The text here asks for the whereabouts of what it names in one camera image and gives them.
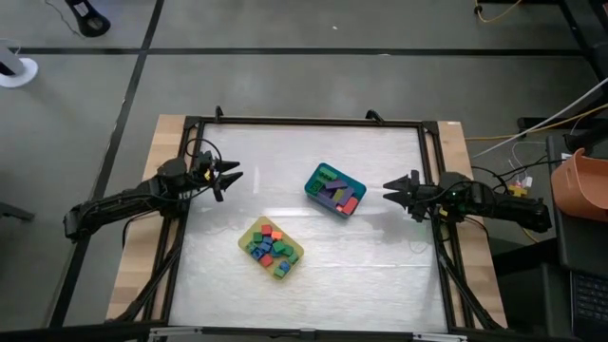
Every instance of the red block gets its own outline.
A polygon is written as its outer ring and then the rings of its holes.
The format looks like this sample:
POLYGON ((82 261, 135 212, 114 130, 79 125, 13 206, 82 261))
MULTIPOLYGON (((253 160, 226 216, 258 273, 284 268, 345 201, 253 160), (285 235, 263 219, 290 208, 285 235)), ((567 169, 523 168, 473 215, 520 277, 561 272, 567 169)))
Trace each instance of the red block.
POLYGON ((264 267, 268 267, 273 263, 273 257, 269 254, 266 254, 259 260, 259 263, 262 264, 262 266, 264 267))
POLYGON ((262 224, 262 235, 269 237, 273 233, 273 227, 270 224, 262 224))
POLYGON ((358 203, 359 203, 358 199, 349 198, 349 200, 346 202, 346 205, 342 208, 342 213, 344 213, 346 215, 352 214, 352 212, 354 211, 354 208, 357 207, 358 203))

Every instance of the wooden board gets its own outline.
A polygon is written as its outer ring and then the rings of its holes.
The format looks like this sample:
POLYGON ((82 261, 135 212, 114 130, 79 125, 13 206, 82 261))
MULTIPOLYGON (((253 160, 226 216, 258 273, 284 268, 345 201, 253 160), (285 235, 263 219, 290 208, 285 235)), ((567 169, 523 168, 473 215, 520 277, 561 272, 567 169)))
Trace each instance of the wooden board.
MULTIPOLYGON (((178 155, 184 120, 183 115, 160 115, 145 165, 144 179, 154 176, 157 168, 163 162, 178 155)), ((458 171, 472 178, 465 137, 460 123, 439 122, 439 129, 446 169, 458 171)), ((434 152, 432 152, 432 142, 428 146, 431 165, 433 165, 431 170, 433 179, 438 180, 439 173, 436 160, 434 160, 434 152)), ((161 226, 162 218, 160 217, 144 218, 131 224, 110 299, 107 318, 121 314, 149 279, 161 226)), ((458 229, 467 283, 492 317, 506 327, 503 303, 485 232, 469 222, 459 224, 458 229)), ((174 232, 175 224, 170 233, 169 243, 172 241, 174 232)), ((457 323, 459 326, 464 326, 460 297, 453 286, 451 292, 457 323)), ((157 292, 153 318, 160 317, 163 295, 164 284, 157 292)))

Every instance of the green block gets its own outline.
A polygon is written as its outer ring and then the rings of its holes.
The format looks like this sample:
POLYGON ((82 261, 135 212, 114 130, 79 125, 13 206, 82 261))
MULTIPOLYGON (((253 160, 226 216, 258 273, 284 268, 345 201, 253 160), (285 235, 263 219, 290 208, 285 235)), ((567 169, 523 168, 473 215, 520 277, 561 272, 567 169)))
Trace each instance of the green block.
POLYGON ((335 190, 335 194, 333 194, 333 200, 339 201, 342 199, 342 195, 344 195, 344 189, 335 190))
POLYGON ((282 253, 285 250, 285 243, 283 243, 282 241, 276 241, 275 243, 273 243, 273 249, 277 253, 282 253))
POLYGON ((255 248, 257 248, 257 245, 255 242, 251 241, 247 244, 247 251, 249 251, 249 253, 252 253, 255 248))
POLYGON ((338 178, 338 176, 327 167, 319 168, 319 175, 328 181, 335 181, 335 179, 338 178))
POLYGON ((318 193, 319 190, 321 190, 321 188, 323 187, 323 184, 324 182, 316 180, 309 188, 309 191, 311 192, 311 194, 316 195, 316 193, 318 193))
POLYGON ((285 276, 285 271, 283 271, 280 268, 276 267, 275 268, 275 276, 284 277, 285 276))
POLYGON ((262 234, 260 232, 254 232, 254 242, 255 243, 261 243, 263 238, 264 237, 262 236, 262 234))
POLYGON ((297 253, 293 253, 287 259, 289 260, 289 263, 291 263, 293 265, 293 264, 295 264, 296 261, 299 260, 299 257, 297 256, 297 253))
POLYGON ((285 245, 285 249, 283 250, 283 255, 289 257, 290 255, 292 255, 294 253, 294 247, 286 244, 285 245))

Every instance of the yellow wire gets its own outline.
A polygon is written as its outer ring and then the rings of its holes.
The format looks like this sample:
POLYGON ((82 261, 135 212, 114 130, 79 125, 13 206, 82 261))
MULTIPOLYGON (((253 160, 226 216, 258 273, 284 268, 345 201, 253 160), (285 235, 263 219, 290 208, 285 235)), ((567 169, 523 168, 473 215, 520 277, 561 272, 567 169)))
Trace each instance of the yellow wire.
MULTIPOLYGON (((477 16, 479 17, 479 20, 481 20, 483 23, 489 24, 491 22, 497 21, 499 19, 501 19, 502 17, 506 16, 511 10, 513 10, 516 6, 518 6, 523 0, 518 0, 518 2, 516 2, 515 4, 511 5, 510 8, 506 9, 503 13, 495 16, 492 19, 484 19, 482 16, 482 12, 478 11, 477 12, 477 16)), ((475 7, 479 7, 479 3, 477 0, 475 0, 475 7)))
POLYGON ((535 237, 532 237, 532 235, 527 231, 527 229, 522 228, 522 230, 532 241, 534 241, 534 243, 539 243, 539 241, 535 237))
MULTIPOLYGON (((587 115, 593 114, 593 113, 595 113, 595 112, 597 112, 599 110, 602 110, 604 108, 608 108, 608 104, 602 104, 599 107, 595 107, 595 108, 593 108, 591 110, 588 110, 588 111, 586 111, 584 113, 581 113, 579 115, 575 115, 572 118, 568 118, 568 119, 566 119, 564 121, 561 121, 559 123, 552 123, 550 125, 546 125, 545 127, 541 127, 541 128, 537 128, 537 129, 532 129, 527 134, 541 132, 541 131, 543 131, 545 129, 549 129, 549 128, 557 127, 557 126, 559 126, 561 124, 569 123, 569 122, 574 121, 576 119, 580 119, 580 118, 585 117, 587 115)), ((493 141, 493 140, 509 139, 509 138, 515 137, 516 135, 517 134, 510 134, 510 135, 503 135, 503 136, 496 136, 496 137, 475 137, 475 138, 465 138, 465 140, 468 141, 468 142, 493 141)))

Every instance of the gray floor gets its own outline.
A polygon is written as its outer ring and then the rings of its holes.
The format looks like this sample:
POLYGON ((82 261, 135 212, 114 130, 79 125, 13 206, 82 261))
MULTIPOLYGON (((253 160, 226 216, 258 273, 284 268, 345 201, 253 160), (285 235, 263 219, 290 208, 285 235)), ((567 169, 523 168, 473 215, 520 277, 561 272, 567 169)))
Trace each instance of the gray floor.
MULTIPOLYGON (((76 28, 63 1, 53 0, 76 28)), ((97 0, 112 21, 101 38, 72 34, 43 1, 0 4, 0 36, 27 48, 139 48, 154 0, 97 0)), ((573 12, 593 43, 598 25, 585 2, 573 12)), ((472 0, 165 1, 153 48, 575 48, 557 8, 515 9, 482 25, 472 0)), ((486 6, 492 16, 503 6, 486 6)), ((62 216, 85 200, 121 110, 136 55, 29 56, 39 77, 0 89, 0 200, 37 214, 0 220, 0 330, 41 327, 68 257, 62 216)), ((549 116, 597 80, 581 58, 331 55, 151 55, 133 100, 107 194, 136 184, 159 114, 452 120, 465 134, 515 132, 520 116, 549 116)), ((543 135, 530 141, 542 141, 543 135)), ((479 152, 491 142, 471 142, 479 152)), ((511 146, 473 163, 510 169, 511 146)), ((533 162, 542 144, 516 147, 533 162)), ((530 171, 532 196, 550 196, 545 167, 530 171)), ((487 175, 476 178, 490 181, 487 175)), ((493 238, 530 241, 516 225, 489 221, 493 238)), ((67 324, 105 318, 120 261, 121 225, 92 239, 67 324)), ((553 231, 538 236, 548 238, 553 231)))

